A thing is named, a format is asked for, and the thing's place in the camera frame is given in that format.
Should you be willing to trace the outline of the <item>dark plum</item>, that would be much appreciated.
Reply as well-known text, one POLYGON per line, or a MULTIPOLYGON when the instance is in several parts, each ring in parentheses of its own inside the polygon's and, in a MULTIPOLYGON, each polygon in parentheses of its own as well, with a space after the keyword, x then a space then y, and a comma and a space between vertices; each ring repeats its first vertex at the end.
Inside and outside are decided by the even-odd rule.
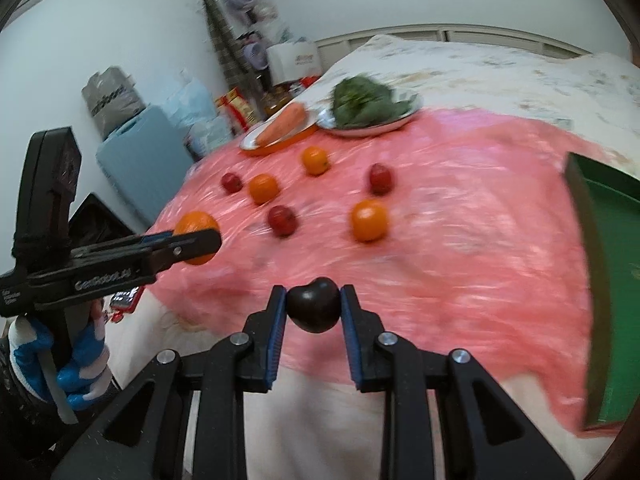
POLYGON ((295 325, 311 334, 327 332, 340 320, 341 293, 330 278, 316 278, 285 294, 285 312, 295 325))

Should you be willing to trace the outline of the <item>small red apple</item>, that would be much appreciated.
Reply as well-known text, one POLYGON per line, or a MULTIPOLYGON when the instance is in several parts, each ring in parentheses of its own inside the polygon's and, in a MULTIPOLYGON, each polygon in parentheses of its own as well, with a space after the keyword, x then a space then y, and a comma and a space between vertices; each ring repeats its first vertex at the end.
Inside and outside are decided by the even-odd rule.
POLYGON ((228 195, 239 193, 243 188, 242 179, 234 172, 226 172, 220 179, 220 185, 228 195))

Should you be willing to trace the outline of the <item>large orange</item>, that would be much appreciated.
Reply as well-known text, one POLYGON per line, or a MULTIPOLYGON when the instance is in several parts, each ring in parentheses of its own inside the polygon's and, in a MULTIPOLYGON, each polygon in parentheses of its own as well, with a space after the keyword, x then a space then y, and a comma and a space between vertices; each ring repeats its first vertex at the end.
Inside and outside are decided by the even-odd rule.
POLYGON ((356 203, 352 207, 349 220, 352 236, 360 243, 382 240, 390 227, 387 210, 378 200, 362 200, 356 203))

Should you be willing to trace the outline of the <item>small orange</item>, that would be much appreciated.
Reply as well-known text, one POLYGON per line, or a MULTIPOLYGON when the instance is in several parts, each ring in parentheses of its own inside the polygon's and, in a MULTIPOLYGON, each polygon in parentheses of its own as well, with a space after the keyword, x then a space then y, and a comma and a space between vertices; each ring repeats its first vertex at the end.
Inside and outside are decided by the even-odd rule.
POLYGON ((304 166, 306 174, 313 177, 322 176, 331 167, 329 155, 323 148, 318 146, 308 146, 303 150, 300 160, 304 166))
POLYGON ((254 204, 262 206, 280 194, 280 185, 271 174, 258 174, 248 182, 248 192, 254 204))

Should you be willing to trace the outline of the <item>light blue suitcase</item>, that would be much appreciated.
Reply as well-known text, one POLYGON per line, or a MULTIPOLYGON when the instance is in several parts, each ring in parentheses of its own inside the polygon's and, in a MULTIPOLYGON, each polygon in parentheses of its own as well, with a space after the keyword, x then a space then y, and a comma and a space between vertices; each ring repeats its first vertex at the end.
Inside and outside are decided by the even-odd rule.
POLYGON ((114 130, 96 150, 96 162, 145 226, 175 197, 194 164, 183 133, 157 106, 114 130))

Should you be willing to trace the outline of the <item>orange white plate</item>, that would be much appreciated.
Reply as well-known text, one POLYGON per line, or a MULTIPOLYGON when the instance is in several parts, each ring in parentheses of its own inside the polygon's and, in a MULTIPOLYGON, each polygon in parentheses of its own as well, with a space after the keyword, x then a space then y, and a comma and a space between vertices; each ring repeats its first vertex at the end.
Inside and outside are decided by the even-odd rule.
POLYGON ((292 130, 287 136, 282 136, 282 138, 274 140, 266 145, 259 145, 256 142, 258 136, 260 136, 265 128, 267 128, 272 122, 277 120, 282 113, 283 110, 279 110, 266 122, 261 122, 259 125, 251 128, 249 132, 245 133, 239 143, 240 150, 247 156, 266 156, 284 150, 292 144, 308 138, 308 136, 311 136, 318 129, 316 121, 318 119, 319 112, 318 110, 312 110, 310 108, 307 110, 307 121, 303 125, 292 130))

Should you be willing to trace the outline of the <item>pink plastic sheet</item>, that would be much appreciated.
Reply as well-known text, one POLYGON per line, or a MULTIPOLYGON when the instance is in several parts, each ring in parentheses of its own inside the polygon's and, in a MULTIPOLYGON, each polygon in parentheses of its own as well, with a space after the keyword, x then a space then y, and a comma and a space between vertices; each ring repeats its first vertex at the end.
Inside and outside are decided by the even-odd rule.
POLYGON ((345 140, 316 133, 331 167, 306 174, 302 144, 248 157, 236 144, 194 166, 155 222, 165 231, 204 211, 221 250, 202 266, 177 264, 151 290, 168 309, 222 334, 237 330, 273 286, 319 276, 356 288, 360 304, 418 347, 463 347, 498 379, 533 373, 560 424, 576 432, 586 407, 591 301, 582 233, 563 169, 568 153, 608 154, 545 122, 486 110, 426 110, 398 131, 345 140), (369 190, 379 162, 395 187, 369 190), (243 181, 228 195, 226 172, 243 181), (257 206, 248 182, 271 174, 280 194, 257 206), (350 212, 362 200, 387 210, 386 237, 357 242, 350 212), (298 228, 276 237, 267 214, 295 212, 298 228))

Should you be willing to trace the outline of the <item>clear plastic bags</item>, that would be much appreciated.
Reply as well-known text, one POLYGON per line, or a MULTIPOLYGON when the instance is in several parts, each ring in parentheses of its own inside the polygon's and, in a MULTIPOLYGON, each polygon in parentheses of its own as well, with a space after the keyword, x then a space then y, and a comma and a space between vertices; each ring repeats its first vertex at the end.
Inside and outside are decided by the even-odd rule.
POLYGON ((182 142, 195 160, 233 139, 230 122, 216 107, 212 94, 198 78, 186 72, 179 74, 178 87, 160 108, 182 134, 182 142))

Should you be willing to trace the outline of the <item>red yellow rice bag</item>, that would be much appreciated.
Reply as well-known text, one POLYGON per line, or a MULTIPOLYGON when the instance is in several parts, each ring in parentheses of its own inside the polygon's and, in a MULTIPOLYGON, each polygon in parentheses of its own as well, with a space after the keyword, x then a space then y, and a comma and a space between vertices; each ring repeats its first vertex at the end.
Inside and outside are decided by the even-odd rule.
POLYGON ((227 117, 235 136, 249 132, 260 123, 254 108, 236 87, 217 98, 215 105, 218 112, 227 117))

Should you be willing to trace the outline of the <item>grey shopping bag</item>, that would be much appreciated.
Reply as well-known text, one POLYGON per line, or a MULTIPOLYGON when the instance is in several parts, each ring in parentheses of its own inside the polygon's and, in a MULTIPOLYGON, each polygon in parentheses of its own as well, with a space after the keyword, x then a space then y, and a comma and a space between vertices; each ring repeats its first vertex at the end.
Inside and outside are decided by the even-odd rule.
POLYGON ((81 95, 103 140, 146 107, 134 83, 119 66, 93 74, 81 95))

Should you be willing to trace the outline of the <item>carrot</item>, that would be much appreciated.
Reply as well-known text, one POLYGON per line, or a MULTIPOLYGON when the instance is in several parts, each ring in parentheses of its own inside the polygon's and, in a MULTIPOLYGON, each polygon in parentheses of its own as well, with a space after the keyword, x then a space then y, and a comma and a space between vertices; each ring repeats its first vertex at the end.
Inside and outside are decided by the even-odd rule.
POLYGON ((288 136, 306 124, 308 113, 303 104, 292 102, 280 111, 278 116, 258 134, 255 143, 260 148, 288 136))

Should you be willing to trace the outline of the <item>plaid hanging garment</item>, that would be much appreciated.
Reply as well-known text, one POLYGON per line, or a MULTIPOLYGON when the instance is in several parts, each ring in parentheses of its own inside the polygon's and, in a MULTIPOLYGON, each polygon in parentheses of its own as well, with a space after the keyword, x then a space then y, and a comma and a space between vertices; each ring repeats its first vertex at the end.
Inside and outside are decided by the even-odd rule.
POLYGON ((229 89, 237 88, 242 95, 259 104, 264 92, 252 66, 244 58, 239 43, 221 12, 216 0, 202 0, 210 40, 229 89))

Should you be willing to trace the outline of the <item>striped white plate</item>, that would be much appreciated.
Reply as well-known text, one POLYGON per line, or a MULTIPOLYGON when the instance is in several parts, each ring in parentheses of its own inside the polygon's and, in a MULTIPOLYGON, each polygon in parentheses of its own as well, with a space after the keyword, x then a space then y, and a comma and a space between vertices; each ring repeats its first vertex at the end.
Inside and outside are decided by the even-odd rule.
POLYGON ((423 100, 419 93, 395 89, 389 98, 367 99, 357 114, 338 113, 332 107, 320 110, 316 125, 323 131, 342 138, 380 136, 408 125, 418 117, 423 100))

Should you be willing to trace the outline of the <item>lower purple fan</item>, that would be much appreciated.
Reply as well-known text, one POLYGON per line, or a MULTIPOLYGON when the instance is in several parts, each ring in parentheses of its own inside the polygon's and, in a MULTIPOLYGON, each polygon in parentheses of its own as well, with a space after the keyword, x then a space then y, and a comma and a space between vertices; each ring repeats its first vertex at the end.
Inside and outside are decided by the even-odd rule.
POLYGON ((260 42, 246 44, 242 49, 242 53, 247 63, 250 64, 254 70, 261 72, 268 68, 267 49, 260 42))

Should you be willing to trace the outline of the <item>white cardboard box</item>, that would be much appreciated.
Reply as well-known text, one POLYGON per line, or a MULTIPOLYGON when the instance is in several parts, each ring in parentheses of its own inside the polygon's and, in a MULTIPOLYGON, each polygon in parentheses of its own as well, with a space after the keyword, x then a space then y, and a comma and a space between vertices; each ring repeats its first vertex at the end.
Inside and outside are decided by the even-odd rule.
POLYGON ((267 49, 267 62, 273 84, 322 75, 319 51, 313 42, 275 44, 267 49))

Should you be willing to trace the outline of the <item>green leafy vegetable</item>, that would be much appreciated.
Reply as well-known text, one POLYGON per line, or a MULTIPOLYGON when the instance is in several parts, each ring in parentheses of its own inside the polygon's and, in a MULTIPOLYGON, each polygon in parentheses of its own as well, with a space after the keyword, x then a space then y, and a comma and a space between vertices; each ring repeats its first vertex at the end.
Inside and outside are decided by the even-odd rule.
POLYGON ((398 100, 385 84, 367 76, 343 79, 332 91, 332 114, 339 129, 387 124, 411 110, 411 100, 398 100))

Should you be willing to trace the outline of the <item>green tray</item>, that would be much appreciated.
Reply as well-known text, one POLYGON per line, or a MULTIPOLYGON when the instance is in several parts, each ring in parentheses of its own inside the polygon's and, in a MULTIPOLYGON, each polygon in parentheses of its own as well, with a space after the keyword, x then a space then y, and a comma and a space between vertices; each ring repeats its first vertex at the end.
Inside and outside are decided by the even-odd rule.
POLYGON ((570 153, 564 179, 582 231, 592 307, 584 427, 624 422, 639 396, 639 180, 570 153))

